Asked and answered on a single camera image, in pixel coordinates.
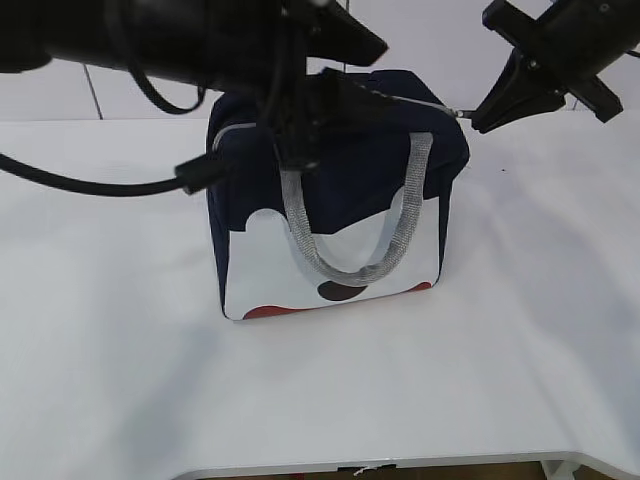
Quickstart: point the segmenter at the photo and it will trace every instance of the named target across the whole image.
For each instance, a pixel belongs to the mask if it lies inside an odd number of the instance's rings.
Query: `white wall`
[[[482,13],[490,3],[351,0],[351,13],[391,47],[376,68],[413,70],[445,104],[474,109],[495,84],[512,50],[482,25]],[[551,5],[548,0],[512,3],[535,18]]]
[[[80,64],[54,61],[30,72],[0,74],[0,121],[97,118]]]
[[[622,100],[625,109],[640,108],[640,59],[625,55],[600,74],[600,78]],[[579,110],[586,110],[582,104]]]

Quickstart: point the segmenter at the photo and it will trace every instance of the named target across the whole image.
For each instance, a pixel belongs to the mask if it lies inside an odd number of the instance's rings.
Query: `white fabric panel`
[[[512,49],[482,25],[482,13],[490,3],[351,0],[351,13],[389,43],[390,51],[374,68],[413,70],[446,104],[475,109],[495,84]],[[548,0],[511,3],[534,18],[551,5]]]
[[[401,193],[386,212],[334,235],[315,235],[323,258],[344,271],[356,271],[379,259],[396,228]],[[247,221],[246,232],[231,232],[225,314],[242,320],[259,307],[328,307],[406,292],[425,282],[434,284],[439,270],[438,213],[439,200],[426,200],[413,241],[398,267],[353,299],[332,302],[318,294],[327,279],[300,254],[285,218],[273,210],[260,210]]]
[[[98,113],[78,63],[53,61],[21,74],[0,74],[0,120],[88,120]]]

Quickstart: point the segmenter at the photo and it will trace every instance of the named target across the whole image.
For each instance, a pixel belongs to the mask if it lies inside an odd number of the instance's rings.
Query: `black cable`
[[[262,120],[269,122],[278,107],[284,86],[285,72],[287,69],[287,57],[289,53],[289,36],[287,35],[284,22],[281,20],[278,28],[278,38],[275,41],[275,65],[273,77],[271,78],[271,87],[267,102],[262,111]]]
[[[0,170],[46,187],[97,197],[148,197],[184,187],[184,182],[177,178],[139,185],[85,182],[31,167],[2,153],[0,153]]]
[[[131,41],[124,25],[123,9],[123,0],[106,0],[104,4],[105,23],[111,43],[122,58],[136,84],[142,90],[142,93],[156,107],[170,115],[184,115],[200,108],[207,93],[206,88],[203,86],[198,87],[198,99],[195,105],[190,108],[181,108],[166,100],[151,84],[138,57],[131,48]]]

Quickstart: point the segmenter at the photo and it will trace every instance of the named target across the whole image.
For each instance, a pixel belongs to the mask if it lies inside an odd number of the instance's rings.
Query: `robotic arm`
[[[284,147],[288,169],[313,168],[323,132],[383,115],[391,101],[341,72],[307,76],[308,57],[369,66],[387,50],[335,0],[0,0],[0,10],[0,73],[40,68],[52,58],[128,70],[172,114],[192,108],[167,102],[147,75],[196,85],[196,107],[209,88],[253,96],[261,121]],[[603,122],[622,111],[597,75],[640,43],[639,0],[557,0],[537,20],[495,0],[483,22],[514,49],[489,96],[469,115],[476,130],[558,110],[569,92]],[[162,187],[193,193],[225,173],[211,171],[206,157],[194,162]],[[46,175],[3,155],[0,168],[33,181]],[[87,193],[86,182],[48,180],[39,183]]]

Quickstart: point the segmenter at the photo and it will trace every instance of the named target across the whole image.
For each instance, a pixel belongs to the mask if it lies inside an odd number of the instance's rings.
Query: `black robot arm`
[[[505,0],[483,22],[514,46],[498,83],[472,115],[489,132],[515,120],[556,111],[572,93],[602,122],[622,112],[598,74],[640,43],[640,1],[558,0],[534,20]]]

